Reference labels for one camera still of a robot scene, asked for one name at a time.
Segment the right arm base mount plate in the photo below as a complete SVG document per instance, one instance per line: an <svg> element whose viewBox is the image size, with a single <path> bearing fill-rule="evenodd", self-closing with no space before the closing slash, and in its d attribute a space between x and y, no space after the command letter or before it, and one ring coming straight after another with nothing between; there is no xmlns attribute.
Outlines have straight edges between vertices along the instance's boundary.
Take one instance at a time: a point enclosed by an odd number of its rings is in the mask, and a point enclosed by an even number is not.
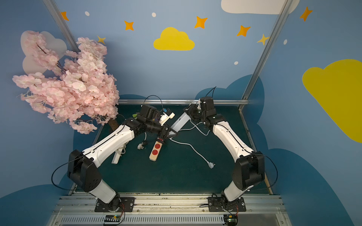
<svg viewBox="0 0 362 226"><path fill-rule="evenodd" d="M234 201L227 201L224 197L208 197L208 209L210 212L222 212L222 211L229 211L229 212L246 212L246 204L244 199L237 198Z"/></svg>

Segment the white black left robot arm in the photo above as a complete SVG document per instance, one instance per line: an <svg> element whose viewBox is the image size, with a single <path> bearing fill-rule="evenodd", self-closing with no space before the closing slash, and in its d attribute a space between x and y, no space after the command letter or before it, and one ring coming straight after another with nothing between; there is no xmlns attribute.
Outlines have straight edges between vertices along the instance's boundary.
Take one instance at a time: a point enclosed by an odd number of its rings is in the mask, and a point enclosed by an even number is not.
<svg viewBox="0 0 362 226"><path fill-rule="evenodd" d="M168 119L174 117L170 109L158 111L143 104L135 117L126 119L115 131L95 145L83 150L74 150L69 155L67 176L83 191L109 204L116 200L116 192L103 179L98 167L116 150L138 135L149 132L158 135L158 140L168 138Z"/></svg>

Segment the beige red socket power strip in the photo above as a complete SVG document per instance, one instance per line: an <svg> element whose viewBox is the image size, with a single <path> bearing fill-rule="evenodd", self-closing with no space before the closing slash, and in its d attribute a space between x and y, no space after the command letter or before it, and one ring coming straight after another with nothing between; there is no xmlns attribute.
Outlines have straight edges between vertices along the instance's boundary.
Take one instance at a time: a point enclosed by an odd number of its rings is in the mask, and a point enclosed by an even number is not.
<svg viewBox="0 0 362 226"><path fill-rule="evenodd" d="M151 161L154 161L154 162L155 162L155 161L157 160L157 158L158 158L158 156L159 156L159 153L160 153L160 150L161 150L161 148L162 148L163 143L164 143L164 140L163 140L163 139L158 138L158 139L156 140L156 142L155 142L155 144L154 144L154 146L153 146L153 148L152 148L152 151L151 151L151 153L150 153L150 156L149 156L149 159L150 159Z"/></svg>

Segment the white power strip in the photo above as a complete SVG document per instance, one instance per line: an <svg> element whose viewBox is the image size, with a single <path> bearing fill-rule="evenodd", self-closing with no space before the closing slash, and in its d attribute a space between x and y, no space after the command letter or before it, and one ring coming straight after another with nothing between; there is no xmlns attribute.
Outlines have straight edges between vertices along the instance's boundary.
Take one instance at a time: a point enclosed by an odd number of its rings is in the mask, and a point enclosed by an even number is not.
<svg viewBox="0 0 362 226"><path fill-rule="evenodd" d="M118 164L120 157L126 153L125 146L118 148L115 151L114 157L112 159L112 164Z"/></svg>

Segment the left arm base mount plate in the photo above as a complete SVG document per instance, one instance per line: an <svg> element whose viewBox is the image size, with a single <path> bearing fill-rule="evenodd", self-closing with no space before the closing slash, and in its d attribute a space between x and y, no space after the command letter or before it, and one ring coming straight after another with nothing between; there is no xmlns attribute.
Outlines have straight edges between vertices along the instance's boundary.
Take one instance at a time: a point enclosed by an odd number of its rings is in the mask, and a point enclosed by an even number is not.
<svg viewBox="0 0 362 226"><path fill-rule="evenodd" d="M110 203L105 203L97 199L95 212L132 212L134 208L135 197L115 196Z"/></svg>

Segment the small white adapter strip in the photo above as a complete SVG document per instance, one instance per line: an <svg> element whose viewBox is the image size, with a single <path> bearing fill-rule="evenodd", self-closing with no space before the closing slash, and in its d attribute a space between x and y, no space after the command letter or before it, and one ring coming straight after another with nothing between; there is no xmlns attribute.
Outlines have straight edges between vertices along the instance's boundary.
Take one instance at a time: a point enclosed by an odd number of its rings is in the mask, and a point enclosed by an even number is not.
<svg viewBox="0 0 362 226"><path fill-rule="evenodd" d="M190 120L187 113L183 113L171 126L170 135L175 135Z"/></svg>

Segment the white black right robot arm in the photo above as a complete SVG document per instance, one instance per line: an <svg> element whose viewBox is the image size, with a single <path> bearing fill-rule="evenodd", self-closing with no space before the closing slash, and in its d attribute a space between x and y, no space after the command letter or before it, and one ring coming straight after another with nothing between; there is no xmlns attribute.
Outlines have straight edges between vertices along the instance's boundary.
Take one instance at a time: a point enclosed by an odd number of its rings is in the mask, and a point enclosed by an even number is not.
<svg viewBox="0 0 362 226"><path fill-rule="evenodd" d="M202 122L225 145L235 162L232 182L222 192L226 202L232 202L265 179L265 157L245 144L233 131L222 114L218 114L211 97L190 104L184 112L194 122Z"/></svg>

